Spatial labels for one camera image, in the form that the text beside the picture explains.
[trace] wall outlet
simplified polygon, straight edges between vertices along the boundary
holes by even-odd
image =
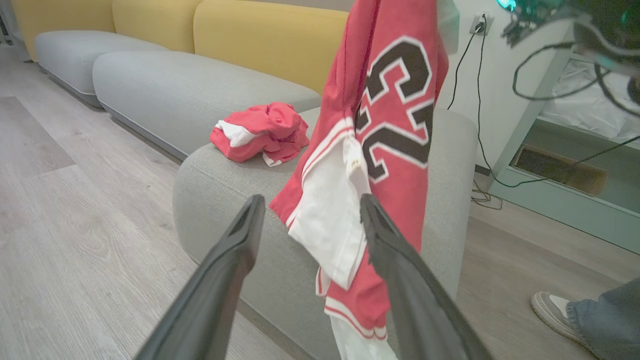
[[[495,19],[494,16],[489,15],[488,12],[479,12],[476,14],[476,17],[474,17],[474,21],[471,24],[471,30],[469,31],[470,34],[473,34],[476,32],[476,25],[478,25],[478,23],[480,23],[481,21],[483,21],[484,19],[482,18],[482,15],[484,14],[484,16],[486,17],[486,30],[482,33],[478,33],[478,35],[487,35],[489,34],[489,30],[491,30],[491,24],[493,24],[493,20]]]

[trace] black number with white outline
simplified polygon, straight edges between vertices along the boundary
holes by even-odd
[[[375,60],[371,73],[367,77],[365,94],[370,104],[385,96],[390,84],[385,82],[385,74],[400,66],[404,78],[396,84],[397,96],[403,104],[423,96],[431,82],[431,69],[422,43],[416,39],[402,37],[391,44],[386,51]],[[358,133],[364,132],[371,125],[369,110],[361,107],[356,114],[355,127]],[[407,111],[408,120],[414,130],[423,129],[426,139],[389,123],[382,123],[373,129],[362,141],[362,151],[367,161],[369,177],[377,183],[388,177],[384,160],[376,160],[373,149],[382,148],[415,165],[426,168],[431,148],[431,129],[433,124],[433,100],[430,99]]]

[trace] wooden floor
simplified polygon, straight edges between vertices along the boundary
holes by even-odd
[[[195,264],[178,165],[0,49],[0,359],[130,359]],[[537,291],[597,297],[640,256],[506,204],[474,205],[458,304],[497,359],[592,359],[542,324]],[[229,359],[292,359],[236,314]]]

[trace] shoe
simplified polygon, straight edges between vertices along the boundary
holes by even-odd
[[[566,313],[567,304],[569,300],[548,292],[537,293],[531,298],[531,307],[540,320],[558,334],[584,346],[578,332],[571,327]]]

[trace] blue denim pants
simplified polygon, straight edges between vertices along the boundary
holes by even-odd
[[[640,278],[603,293],[598,301],[567,305],[569,321],[601,360],[640,359]]]

